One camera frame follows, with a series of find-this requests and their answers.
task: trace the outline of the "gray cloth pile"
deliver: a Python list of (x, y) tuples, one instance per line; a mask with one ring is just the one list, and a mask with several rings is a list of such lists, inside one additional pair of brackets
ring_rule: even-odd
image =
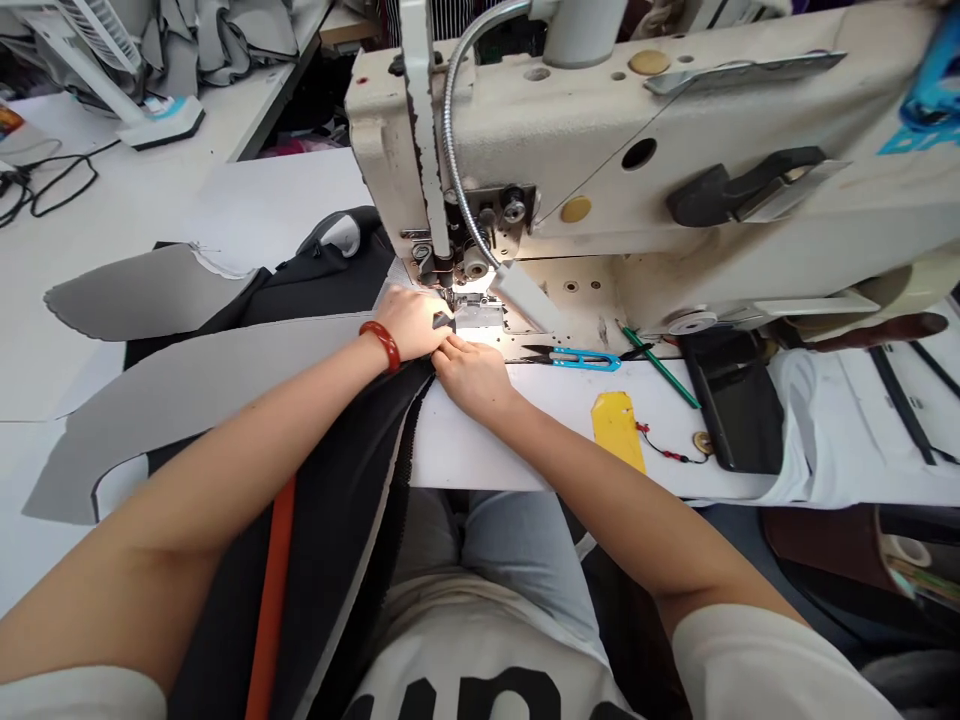
[[(137, 102), (145, 93), (199, 95), (199, 85), (230, 85), (258, 66), (297, 59), (293, 0), (112, 0), (127, 32), (138, 41), (138, 76), (100, 63)], [(0, 10), (0, 42), (45, 70), (53, 83), (81, 101), (103, 107), (86, 83), (10, 10)], [(91, 58), (86, 43), (77, 43)]]

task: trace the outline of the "blue object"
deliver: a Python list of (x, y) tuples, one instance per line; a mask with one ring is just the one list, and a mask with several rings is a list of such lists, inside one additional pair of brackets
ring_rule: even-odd
[(900, 119), (918, 132), (960, 127), (960, 3), (947, 9), (900, 106)]
[[(524, 345), (524, 347), (540, 353), (533, 357), (523, 358), (524, 362), (579, 368), (581, 370), (599, 370), (600, 372), (613, 372), (621, 365), (620, 358), (616, 355), (593, 352), (592, 350), (573, 350), (572, 348), (550, 347), (549, 345)], [(576, 360), (558, 360), (551, 357), (552, 355), (566, 355), (576, 358)]]

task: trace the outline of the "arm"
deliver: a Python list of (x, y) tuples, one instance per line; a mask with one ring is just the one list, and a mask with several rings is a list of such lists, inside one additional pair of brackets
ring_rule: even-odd
[[(391, 292), (378, 321), (401, 358), (431, 352), (437, 297)], [(388, 358), (365, 333), (164, 465), (0, 620), (0, 683), (82, 665), (169, 692), (224, 550), (270, 504)]]
[(804, 623), (696, 512), (641, 472), (561, 425), (510, 385), (500, 353), (456, 336), (433, 362), (447, 394), (532, 465), (597, 543), (657, 601), (672, 635), (707, 605), (753, 605)]

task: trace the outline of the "sewing machine knob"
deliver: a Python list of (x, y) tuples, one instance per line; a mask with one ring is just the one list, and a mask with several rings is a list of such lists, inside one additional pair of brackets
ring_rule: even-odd
[(490, 264), (476, 245), (463, 253), (463, 274), (471, 280), (479, 280), (490, 272)]
[(503, 207), (503, 222), (507, 225), (516, 225), (527, 214), (527, 206), (523, 202), (523, 190), (516, 185), (509, 185), (500, 193), (500, 204)]

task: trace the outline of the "bracelet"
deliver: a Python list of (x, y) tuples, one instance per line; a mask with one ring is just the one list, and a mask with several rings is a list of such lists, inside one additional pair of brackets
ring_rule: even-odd
[(400, 369), (400, 349), (397, 347), (397, 341), (394, 340), (390, 332), (376, 320), (371, 320), (361, 325), (359, 334), (363, 335), (367, 330), (377, 336), (377, 340), (383, 345), (383, 349), (387, 351), (387, 358), (390, 360), (390, 367), (387, 368), (387, 374), (392, 375)]

